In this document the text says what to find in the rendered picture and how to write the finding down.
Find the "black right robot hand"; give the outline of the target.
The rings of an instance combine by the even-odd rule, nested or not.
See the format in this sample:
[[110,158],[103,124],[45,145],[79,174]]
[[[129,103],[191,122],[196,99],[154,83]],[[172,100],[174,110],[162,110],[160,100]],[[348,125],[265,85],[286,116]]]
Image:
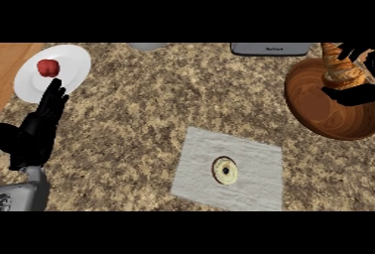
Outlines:
[[340,49],[337,58],[349,58],[365,74],[364,83],[336,90],[323,86],[320,89],[331,100],[343,106],[354,106],[375,102],[375,44],[342,43],[336,46]]

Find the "red bell pepper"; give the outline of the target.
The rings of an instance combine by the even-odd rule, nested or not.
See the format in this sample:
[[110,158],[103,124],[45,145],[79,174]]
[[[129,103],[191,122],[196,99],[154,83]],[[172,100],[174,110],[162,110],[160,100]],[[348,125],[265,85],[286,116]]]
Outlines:
[[55,77],[60,72],[60,65],[55,60],[42,59],[36,63],[38,73],[42,77]]

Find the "golden brown croissant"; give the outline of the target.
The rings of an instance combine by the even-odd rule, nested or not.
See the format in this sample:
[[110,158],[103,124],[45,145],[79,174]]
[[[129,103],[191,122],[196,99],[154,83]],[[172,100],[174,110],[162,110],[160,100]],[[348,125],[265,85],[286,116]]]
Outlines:
[[365,74],[349,58],[337,58],[340,49],[331,43],[321,43],[321,60],[326,72],[321,75],[323,85],[342,90],[364,83]]

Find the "pale grey rounded object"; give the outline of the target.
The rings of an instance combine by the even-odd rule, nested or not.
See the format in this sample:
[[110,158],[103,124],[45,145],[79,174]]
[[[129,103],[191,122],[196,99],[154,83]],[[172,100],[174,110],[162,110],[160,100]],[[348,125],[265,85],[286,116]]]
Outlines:
[[129,43],[128,45],[141,52],[150,52],[162,48],[165,43]]

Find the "light wooden board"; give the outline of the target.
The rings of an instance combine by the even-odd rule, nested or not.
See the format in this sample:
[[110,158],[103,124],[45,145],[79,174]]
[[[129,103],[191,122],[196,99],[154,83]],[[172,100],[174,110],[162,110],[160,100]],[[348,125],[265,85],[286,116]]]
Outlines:
[[16,72],[41,47],[42,43],[0,43],[0,111],[13,94]]

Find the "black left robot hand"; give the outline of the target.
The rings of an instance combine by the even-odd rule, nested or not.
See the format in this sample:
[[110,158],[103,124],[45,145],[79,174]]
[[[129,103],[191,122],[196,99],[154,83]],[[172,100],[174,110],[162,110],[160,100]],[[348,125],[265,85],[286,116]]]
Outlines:
[[61,81],[54,78],[36,110],[26,115],[20,126],[0,123],[0,150],[10,155],[10,171],[47,163],[67,99]]

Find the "brown wooden bowl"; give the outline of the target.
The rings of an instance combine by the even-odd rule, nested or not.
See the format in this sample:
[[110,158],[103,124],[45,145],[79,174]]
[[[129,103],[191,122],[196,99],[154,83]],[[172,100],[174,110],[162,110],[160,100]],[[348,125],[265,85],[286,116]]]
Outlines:
[[336,140],[360,140],[375,135],[375,103],[337,104],[320,90],[324,71],[321,59],[302,60],[292,66],[283,83],[287,109],[312,133]]

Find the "grey cloth placemat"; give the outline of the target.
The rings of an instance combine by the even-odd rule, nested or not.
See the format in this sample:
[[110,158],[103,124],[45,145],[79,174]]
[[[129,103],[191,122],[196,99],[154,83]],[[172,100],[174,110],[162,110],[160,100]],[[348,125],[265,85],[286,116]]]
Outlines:
[[[213,160],[228,157],[237,180],[221,185],[212,176]],[[171,193],[225,210],[281,209],[281,148],[247,139],[187,128]]]

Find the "pale can with dark rim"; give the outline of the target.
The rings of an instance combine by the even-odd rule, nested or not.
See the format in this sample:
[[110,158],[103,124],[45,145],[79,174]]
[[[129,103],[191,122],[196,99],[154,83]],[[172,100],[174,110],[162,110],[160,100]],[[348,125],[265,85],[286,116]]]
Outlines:
[[228,157],[221,156],[213,160],[210,171],[213,179],[221,185],[227,186],[236,182],[238,169]]

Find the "dark grey flat appliance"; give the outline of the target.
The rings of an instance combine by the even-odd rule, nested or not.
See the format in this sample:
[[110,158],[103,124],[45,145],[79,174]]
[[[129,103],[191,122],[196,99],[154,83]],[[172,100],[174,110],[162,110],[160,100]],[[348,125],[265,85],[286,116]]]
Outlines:
[[311,43],[231,43],[231,53],[237,56],[303,56]]

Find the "white round plate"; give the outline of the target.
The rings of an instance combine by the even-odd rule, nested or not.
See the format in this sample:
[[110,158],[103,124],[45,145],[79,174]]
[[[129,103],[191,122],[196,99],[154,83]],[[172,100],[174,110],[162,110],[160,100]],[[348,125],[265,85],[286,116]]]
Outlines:
[[79,46],[57,45],[39,51],[21,64],[13,80],[14,94],[29,103],[39,102],[52,80],[39,75],[36,63],[41,60],[54,60],[58,63],[57,79],[66,94],[79,87],[91,70],[91,56]]

